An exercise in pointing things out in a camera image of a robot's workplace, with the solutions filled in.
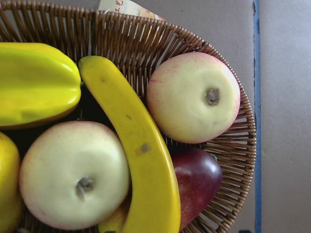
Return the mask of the glossy yellow toy banana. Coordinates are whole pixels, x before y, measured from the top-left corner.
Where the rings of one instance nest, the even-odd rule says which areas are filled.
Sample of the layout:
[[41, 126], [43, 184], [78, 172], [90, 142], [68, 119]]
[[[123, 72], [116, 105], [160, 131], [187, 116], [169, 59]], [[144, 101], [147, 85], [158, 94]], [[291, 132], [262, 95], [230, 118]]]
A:
[[81, 78], [112, 123], [124, 148], [132, 200], [123, 233], [177, 233], [181, 204], [174, 167], [163, 137], [136, 92], [107, 58], [79, 61]]

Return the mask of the brown woven wicker basket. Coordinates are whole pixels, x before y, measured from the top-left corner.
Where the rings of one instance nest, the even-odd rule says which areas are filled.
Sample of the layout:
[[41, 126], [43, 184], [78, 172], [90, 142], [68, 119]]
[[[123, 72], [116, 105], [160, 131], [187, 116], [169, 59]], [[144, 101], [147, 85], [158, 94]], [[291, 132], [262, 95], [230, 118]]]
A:
[[[42, 42], [74, 61], [86, 55], [110, 58], [142, 99], [151, 73], [163, 61], [191, 51], [222, 59], [208, 42], [162, 20], [33, 0], [0, 3], [0, 39]], [[233, 125], [201, 146], [217, 157], [223, 181], [214, 199], [185, 232], [226, 233], [243, 207], [255, 171], [256, 128], [244, 90]]]

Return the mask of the paper tag on basket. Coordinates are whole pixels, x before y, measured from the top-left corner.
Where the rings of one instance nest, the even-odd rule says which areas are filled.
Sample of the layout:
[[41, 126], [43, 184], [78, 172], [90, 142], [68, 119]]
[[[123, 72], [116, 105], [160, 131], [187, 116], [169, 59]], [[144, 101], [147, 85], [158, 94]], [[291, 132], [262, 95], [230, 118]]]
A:
[[131, 0], [101, 0], [98, 9], [105, 12], [110, 11], [165, 21], [163, 17], [156, 15]]

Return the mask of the pink white toy peach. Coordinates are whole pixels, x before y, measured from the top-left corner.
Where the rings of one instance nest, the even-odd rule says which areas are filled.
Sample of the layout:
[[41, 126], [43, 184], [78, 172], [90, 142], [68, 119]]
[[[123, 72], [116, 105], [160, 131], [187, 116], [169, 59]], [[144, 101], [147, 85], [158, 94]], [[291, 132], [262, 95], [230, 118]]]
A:
[[240, 87], [219, 59], [202, 52], [175, 56], [150, 77], [147, 106], [160, 131], [183, 143], [202, 143], [224, 133], [236, 119]]

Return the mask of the dark red toy fruit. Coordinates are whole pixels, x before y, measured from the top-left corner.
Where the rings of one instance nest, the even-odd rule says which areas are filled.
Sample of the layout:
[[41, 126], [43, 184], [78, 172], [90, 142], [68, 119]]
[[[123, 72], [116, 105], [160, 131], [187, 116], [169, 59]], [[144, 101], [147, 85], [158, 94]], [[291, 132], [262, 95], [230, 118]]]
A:
[[223, 173], [217, 159], [198, 148], [175, 150], [172, 162], [178, 180], [182, 231], [214, 198], [220, 189]]

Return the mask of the pale pink toy apple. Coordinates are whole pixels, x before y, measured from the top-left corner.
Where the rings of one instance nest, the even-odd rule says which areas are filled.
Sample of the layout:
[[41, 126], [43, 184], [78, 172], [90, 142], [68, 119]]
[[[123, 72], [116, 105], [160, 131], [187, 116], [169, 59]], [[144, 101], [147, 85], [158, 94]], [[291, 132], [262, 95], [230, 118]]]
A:
[[108, 218], [128, 194], [127, 159], [116, 134], [93, 121], [56, 124], [28, 149], [19, 187], [30, 213], [57, 229]]

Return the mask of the small yellow toy banana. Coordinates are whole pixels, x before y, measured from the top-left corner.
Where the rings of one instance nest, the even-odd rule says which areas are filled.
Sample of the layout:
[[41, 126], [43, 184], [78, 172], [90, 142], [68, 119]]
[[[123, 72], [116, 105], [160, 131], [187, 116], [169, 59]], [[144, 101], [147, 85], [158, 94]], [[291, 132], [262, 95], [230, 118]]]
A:
[[0, 128], [30, 128], [71, 113], [81, 97], [77, 65], [42, 43], [0, 44]]

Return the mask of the orange yellow toy mango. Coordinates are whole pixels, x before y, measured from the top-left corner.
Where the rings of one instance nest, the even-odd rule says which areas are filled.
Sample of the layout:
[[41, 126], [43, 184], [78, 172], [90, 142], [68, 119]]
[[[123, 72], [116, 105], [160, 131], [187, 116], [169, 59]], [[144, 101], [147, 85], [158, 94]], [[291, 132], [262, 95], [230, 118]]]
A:
[[0, 134], [0, 231], [12, 233], [23, 215], [23, 201], [18, 189], [19, 152], [14, 142]]

